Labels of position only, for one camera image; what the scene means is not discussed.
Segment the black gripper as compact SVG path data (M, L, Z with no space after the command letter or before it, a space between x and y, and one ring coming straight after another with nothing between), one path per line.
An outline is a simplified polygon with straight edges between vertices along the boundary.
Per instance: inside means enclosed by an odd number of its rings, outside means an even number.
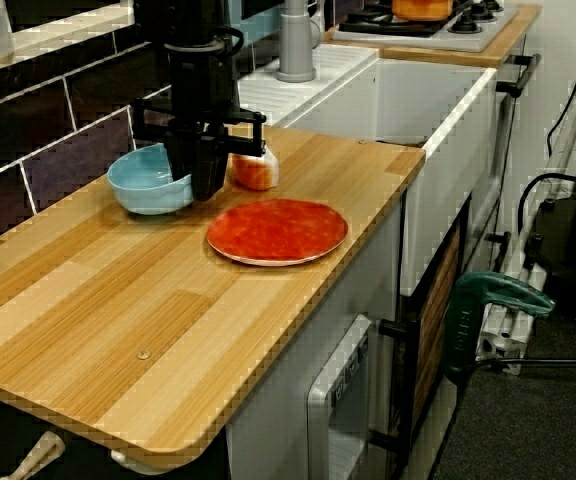
M192 173L193 198L207 201L223 187L229 153L265 153L266 116L240 106L226 53L170 50L169 60L170 99L135 100L133 132L164 142L172 179Z

